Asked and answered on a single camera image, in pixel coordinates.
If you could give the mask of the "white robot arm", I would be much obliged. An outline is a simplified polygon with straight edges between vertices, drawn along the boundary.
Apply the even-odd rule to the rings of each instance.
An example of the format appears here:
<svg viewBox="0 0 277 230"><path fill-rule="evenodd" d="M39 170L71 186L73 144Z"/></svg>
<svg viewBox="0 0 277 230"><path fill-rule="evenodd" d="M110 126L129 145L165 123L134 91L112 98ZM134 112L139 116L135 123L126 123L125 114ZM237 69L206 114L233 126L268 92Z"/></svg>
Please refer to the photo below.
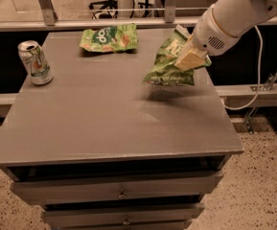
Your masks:
<svg viewBox="0 0 277 230"><path fill-rule="evenodd" d="M277 15L277 0L218 0L199 18L175 66L182 71L220 56L254 26Z"/></svg>

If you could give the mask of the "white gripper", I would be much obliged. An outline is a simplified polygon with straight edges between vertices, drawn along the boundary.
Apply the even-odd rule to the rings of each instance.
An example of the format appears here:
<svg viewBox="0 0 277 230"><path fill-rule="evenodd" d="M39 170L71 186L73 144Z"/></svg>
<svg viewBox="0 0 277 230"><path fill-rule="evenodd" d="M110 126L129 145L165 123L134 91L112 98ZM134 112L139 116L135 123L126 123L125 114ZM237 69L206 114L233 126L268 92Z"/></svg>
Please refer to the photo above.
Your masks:
<svg viewBox="0 0 277 230"><path fill-rule="evenodd" d="M240 40L238 37L227 34L218 25L212 5L197 21L193 36L189 36L182 52L175 62L181 71L202 66L209 56L220 56L232 48Z"/></svg>

